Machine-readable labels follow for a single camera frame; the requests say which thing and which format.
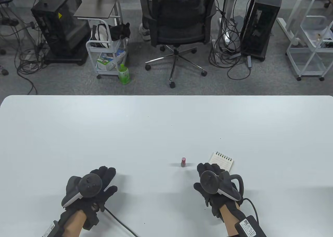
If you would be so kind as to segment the person's right hand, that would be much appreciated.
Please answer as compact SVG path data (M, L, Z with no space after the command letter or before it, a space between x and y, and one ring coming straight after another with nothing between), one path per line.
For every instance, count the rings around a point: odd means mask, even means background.
M217 164L199 163L197 166L200 182L194 183L194 189L204 198L206 206L210 206L213 216L226 222L220 209L226 206L230 213L242 221L246 217L238 209L243 203L244 184L240 175L230 175Z

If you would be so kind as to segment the person's left hand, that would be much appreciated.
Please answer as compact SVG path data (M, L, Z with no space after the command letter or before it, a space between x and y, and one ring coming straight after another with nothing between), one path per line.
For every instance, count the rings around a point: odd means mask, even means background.
M66 195L61 202L65 212L60 217L59 225L63 228L79 211L86 216L82 226L84 230L90 230L97 225L99 223L97 213L105 210L106 201L118 190L117 186L109 186L115 175L115 168L101 166L83 177L70 177L66 186Z

